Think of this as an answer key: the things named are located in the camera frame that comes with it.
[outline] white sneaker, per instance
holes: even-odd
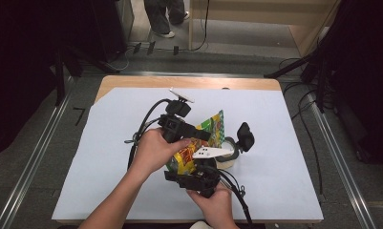
[[[185,16],[184,16],[184,20],[188,19],[189,17],[190,17],[190,12],[186,11]]]
[[[164,38],[172,38],[174,37],[176,34],[173,32],[173,31],[170,31],[169,33],[167,34],[163,34],[163,33],[157,33],[157,32],[153,32],[155,35],[157,36],[161,36],[161,37],[164,37]]]
[[[194,223],[190,229],[213,229],[212,227],[208,226],[204,221],[198,221]]]

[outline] metal rail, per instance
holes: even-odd
[[[58,107],[55,107],[51,118],[49,119],[44,131],[42,132],[41,137],[39,138],[36,146],[32,152],[30,160],[25,166],[24,171],[21,174],[21,177],[18,179],[17,183],[13,187],[11,194],[6,202],[6,205],[0,216],[0,229],[8,229],[11,227],[13,219],[21,206],[22,200],[30,188],[33,177],[36,173],[37,168],[42,160],[43,155],[45,155],[46,149],[49,145],[49,142],[52,139],[53,133],[59,123],[61,116],[63,115],[66,105],[68,104],[72,90],[74,87],[75,81],[70,76],[67,81],[68,91],[66,96],[60,103]]]
[[[313,101],[313,98],[310,94],[308,95],[308,99],[309,102]],[[342,179],[343,185],[346,188],[346,192],[349,195],[352,208],[358,217],[358,221],[360,222],[361,227],[364,229],[377,228],[372,219],[372,215],[367,206],[367,202],[364,200],[357,184],[355,183],[349,166],[347,165],[346,160],[344,159],[343,154],[337,144],[337,141],[334,138],[325,114],[322,114],[315,104],[313,104],[311,107],[323,137],[328,144],[331,157],[333,158],[334,164],[337,168],[337,172],[339,173],[340,178]]]

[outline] shoe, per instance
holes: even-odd
[[[190,12],[186,11],[185,16],[184,16],[184,20],[188,19],[189,17],[190,17]]]
[[[153,33],[157,36],[161,36],[164,38],[171,38],[171,37],[174,37],[176,35],[173,31],[170,31],[169,33],[157,33],[157,32],[153,32]]]

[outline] chip bag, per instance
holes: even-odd
[[[186,148],[175,153],[167,162],[166,166],[170,172],[177,171],[178,175],[190,175],[196,170],[192,155],[201,146],[221,148],[224,141],[223,110],[196,126],[196,129],[209,132],[211,137],[208,141],[192,138],[191,143]]]

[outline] small black clip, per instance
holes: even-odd
[[[153,53],[153,49],[155,48],[156,41],[149,44],[149,49],[147,49],[147,55],[150,55]]]
[[[241,194],[242,198],[245,196],[245,186],[241,186],[241,190],[239,190],[239,193]]]
[[[134,48],[134,54],[139,52],[141,43],[138,43]]]
[[[173,55],[178,55],[179,54],[179,47],[178,46],[175,46],[174,47],[174,53]]]
[[[138,134],[138,132],[135,132],[135,133],[132,135],[132,140],[125,140],[125,141],[123,141],[123,142],[125,142],[125,144],[134,143],[135,145],[138,145],[137,134]]]

